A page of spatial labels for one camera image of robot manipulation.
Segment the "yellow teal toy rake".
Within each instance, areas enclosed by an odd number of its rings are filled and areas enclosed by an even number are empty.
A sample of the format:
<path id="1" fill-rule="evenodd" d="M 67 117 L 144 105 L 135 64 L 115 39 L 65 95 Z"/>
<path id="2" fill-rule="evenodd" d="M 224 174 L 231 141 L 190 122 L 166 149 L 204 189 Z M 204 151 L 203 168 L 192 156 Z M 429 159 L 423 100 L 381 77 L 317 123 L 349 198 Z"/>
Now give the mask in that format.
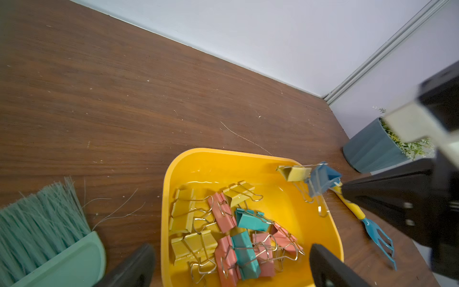
<path id="1" fill-rule="evenodd" d="M 355 203 L 352 203 L 349 200 L 346 200 L 342 194 L 341 186 L 335 184 L 333 187 L 330 188 L 339 199 L 348 207 L 348 209 L 355 215 L 355 217 L 361 221 L 364 225 L 365 230 L 368 236 L 372 239 L 372 241 L 381 249 L 382 253 L 388 258 L 391 262 L 391 265 L 394 270 L 397 270 L 397 264 L 395 260 L 395 248 L 393 244 L 393 240 L 384 232 L 384 230 L 373 220 L 370 220 L 363 210 Z"/>

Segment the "teal binder clip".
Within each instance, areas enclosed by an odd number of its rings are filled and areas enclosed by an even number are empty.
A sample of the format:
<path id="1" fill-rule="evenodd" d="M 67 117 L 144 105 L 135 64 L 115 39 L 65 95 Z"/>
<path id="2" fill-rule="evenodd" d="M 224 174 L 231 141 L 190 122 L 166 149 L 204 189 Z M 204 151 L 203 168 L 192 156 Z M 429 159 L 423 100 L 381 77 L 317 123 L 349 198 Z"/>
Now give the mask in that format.
<path id="1" fill-rule="evenodd" d="M 267 219 L 263 212 L 258 212 L 250 209 L 237 208 L 235 210 L 236 223 L 239 228 L 254 230 L 259 232 L 266 232 L 270 226 L 274 224 L 273 221 Z"/>
<path id="2" fill-rule="evenodd" d="M 257 279 L 261 274 L 261 268 L 255 254 L 254 247 L 248 232 L 242 232 L 231 237 L 233 250 L 237 258 L 237 266 L 243 281 Z"/>

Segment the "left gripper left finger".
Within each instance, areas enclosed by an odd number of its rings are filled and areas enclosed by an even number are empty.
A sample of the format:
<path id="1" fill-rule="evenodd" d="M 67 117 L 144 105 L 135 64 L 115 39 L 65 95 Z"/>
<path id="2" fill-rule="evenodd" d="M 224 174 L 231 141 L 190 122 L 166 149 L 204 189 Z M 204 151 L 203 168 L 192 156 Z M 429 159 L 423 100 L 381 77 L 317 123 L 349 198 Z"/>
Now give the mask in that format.
<path id="1" fill-rule="evenodd" d="M 105 275 L 95 287 L 149 287 L 155 270 L 156 255 L 145 243 Z"/>

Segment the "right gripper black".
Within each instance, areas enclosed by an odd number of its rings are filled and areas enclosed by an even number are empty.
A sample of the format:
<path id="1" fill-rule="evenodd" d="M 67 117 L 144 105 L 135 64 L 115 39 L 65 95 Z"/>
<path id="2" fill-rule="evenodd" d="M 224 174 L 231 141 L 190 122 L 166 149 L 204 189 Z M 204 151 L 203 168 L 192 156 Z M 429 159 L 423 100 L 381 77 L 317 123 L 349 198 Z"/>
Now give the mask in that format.
<path id="1" fill-rule="evenodd" d="M 459 114 L 458 63 L 423 81 L 414 100 L 440 119 Z M 431 247 L 435 273 L 459 278 L 459 167 L 439 150 L 435 160 L 421 159 L 350 181 L 341 191 L 346 200 Z"/>

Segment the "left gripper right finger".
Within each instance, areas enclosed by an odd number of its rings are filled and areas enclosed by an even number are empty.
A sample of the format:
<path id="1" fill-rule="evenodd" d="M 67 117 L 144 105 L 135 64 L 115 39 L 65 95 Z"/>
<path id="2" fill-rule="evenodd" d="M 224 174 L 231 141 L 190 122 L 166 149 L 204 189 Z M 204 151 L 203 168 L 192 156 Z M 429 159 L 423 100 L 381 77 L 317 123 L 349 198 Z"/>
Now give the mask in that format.
<path id="1" fill-rule="evenodd" d="M 316 287 L 369 287 L 369 284 L 320 244 L 312 244 L 310 268 Z"/>

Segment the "teal binder clip in box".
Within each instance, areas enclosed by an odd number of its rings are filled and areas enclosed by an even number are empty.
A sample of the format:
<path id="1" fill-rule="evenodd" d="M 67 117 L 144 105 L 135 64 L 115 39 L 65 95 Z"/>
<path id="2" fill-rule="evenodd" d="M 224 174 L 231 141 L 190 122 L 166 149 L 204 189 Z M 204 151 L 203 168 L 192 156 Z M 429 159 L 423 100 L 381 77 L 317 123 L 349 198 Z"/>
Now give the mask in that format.
<path id="1" fill-rule="evenodd" d="M 255 254 L 254 247 L 248 232 L 242 232 L 231 237 L 233 250 L 237 258 L 237 266 L 243 281 L 257 279 L 261 274 L 261 268 Z"/>

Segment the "pink binder clip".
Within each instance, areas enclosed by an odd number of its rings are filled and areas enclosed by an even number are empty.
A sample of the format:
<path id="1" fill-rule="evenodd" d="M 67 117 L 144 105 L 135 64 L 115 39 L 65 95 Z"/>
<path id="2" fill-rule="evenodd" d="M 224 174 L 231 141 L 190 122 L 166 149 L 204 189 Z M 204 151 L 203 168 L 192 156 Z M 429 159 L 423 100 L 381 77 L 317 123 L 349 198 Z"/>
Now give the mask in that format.
<path id="1" fill-rule="evenodd" d="M 208 204 L 222 233 L 227 233 L 237 226 L 236 219 L 223 193 L 211 195 Z"/>
<path id="2" fill-rule="evenodd" d="M 218 241 L 218 246 L 215 249 L 215 260 L 221 286 L 236 287 L 241 275 L 237 267 L 237 257 L 230 236 Z"/>

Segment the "yellow binder clip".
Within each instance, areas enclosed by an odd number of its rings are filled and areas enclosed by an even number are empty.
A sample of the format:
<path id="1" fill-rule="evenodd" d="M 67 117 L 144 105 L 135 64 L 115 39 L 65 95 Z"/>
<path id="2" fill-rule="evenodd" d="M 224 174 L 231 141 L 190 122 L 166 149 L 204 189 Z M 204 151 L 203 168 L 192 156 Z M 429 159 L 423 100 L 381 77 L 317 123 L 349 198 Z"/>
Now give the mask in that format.
<path id="1" fill-rule="evenodd" d="M 209 198 L 197 198 L 194 189 L 177 190 L 169 219 L 169 234 L 192 233 L 194 221 L 205 219 L 212 208 Z"/>
<path id="2" fill-rule="evenodd" d="M 231 208 L 235 208 L 247 200 L 259 202 L 264 198 L 263 195 L 255 193 L 254 185 L 246 181 L 230 185 L 224 188 L 222 192 Z"/>
<path id="3" fill-rule="evenodd" d="M 313 171 L 316 165 L 293 165 L 278 166 L 276 171 L 279 172 L 287 182 L 290 182 L 300 192 L 306 203 L 314 203 L 317 196 L 316 188 L 313 184 Z"/>
<path id="4" fill-rule="evenodd" d="M 192 283 L 203 283 L 207 275 L 216 273 L 215 251 L 218 243 L 211 231 L 173 238 L 170 247 L 172 265 L 187 269 Z"/>

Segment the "blue binder clip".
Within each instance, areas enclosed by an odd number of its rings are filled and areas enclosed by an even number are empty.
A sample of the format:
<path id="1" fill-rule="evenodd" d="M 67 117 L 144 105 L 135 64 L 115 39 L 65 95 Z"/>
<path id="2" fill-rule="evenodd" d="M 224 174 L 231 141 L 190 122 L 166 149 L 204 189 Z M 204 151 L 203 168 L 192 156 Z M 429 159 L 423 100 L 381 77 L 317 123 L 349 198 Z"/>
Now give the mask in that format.
<path id="1" fill-rule="evenodd" d="M 341 182 L 342 174 L 329 167 L 326 162 L 318 164 L 305 180 L 308 187 L 308 195 L 317 202 L 319 216 L 325 218 L 329 214 L 323 194 Z"/>

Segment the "potted green plant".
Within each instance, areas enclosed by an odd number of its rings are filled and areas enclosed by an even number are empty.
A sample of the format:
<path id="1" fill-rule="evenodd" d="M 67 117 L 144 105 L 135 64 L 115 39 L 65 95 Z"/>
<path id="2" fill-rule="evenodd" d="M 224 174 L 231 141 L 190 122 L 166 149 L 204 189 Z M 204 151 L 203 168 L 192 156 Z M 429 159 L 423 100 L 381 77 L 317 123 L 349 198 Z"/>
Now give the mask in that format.
<path id="1" fill-rule="evenodd" d="M 372 173 L 434 154 L 435 147 L 429 138 L 402 141 L 384 119 L 386 110 L 377 110 L 380 116 L 343 146 L 343 155 L 353 169 Z"/>

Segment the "yellow plastic storage box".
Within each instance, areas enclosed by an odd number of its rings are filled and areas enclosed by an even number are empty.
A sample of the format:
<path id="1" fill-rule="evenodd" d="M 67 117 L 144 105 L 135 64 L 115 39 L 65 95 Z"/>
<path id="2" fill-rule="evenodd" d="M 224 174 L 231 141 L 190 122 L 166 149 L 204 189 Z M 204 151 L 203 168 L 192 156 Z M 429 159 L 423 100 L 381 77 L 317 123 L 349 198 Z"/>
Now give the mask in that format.
<path id="1" fill-rule="evenodd" d="M 218 269 L 203 283 L 194 284 L 187 269 L 171 263 L 170 240 L 187 234 L 169 234 L 169 219 L 177 190 L 194 189 L 197 198 L 210 198 L 224 188 L 246 181 L 264 198 L 247 200 L 231 208 L 263 212 L 274 224 L 266 232 L 234 227 L 222 233 L 211 213 L 194 221 L 192 233 L 211 231 L 217 242 L 226 236 L 248 232 L 261 268 L 257 279 L 239 280 L 237 287 L 311 287 L 312 244 L 327 248 L 338 259 L 344 258 L 341 238 L 329 212 L 322 218 L 317 202 L 306 203 L 300 192 L 276 171 L 278 166 L 301 165 L 291 159 L 196 148 L 186 151 L 170 164 L 164 179 L 161 225 L 161 273 L 167 287 L 221 287 Z"/>

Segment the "yellow binder clip in box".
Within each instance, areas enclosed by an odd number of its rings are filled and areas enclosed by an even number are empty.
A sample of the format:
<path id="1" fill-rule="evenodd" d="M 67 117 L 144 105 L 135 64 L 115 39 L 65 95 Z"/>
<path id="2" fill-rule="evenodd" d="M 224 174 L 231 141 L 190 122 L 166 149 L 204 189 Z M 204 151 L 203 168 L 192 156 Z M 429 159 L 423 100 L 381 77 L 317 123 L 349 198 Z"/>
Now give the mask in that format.
<path id="1" fill-rule="evenodd" d="M 192 233 L 194 221 L 205 219 L 212 208 L 209 198 L 197 198 L 194 189 L 177 190 L 169 219 L 169 234 Z"/>

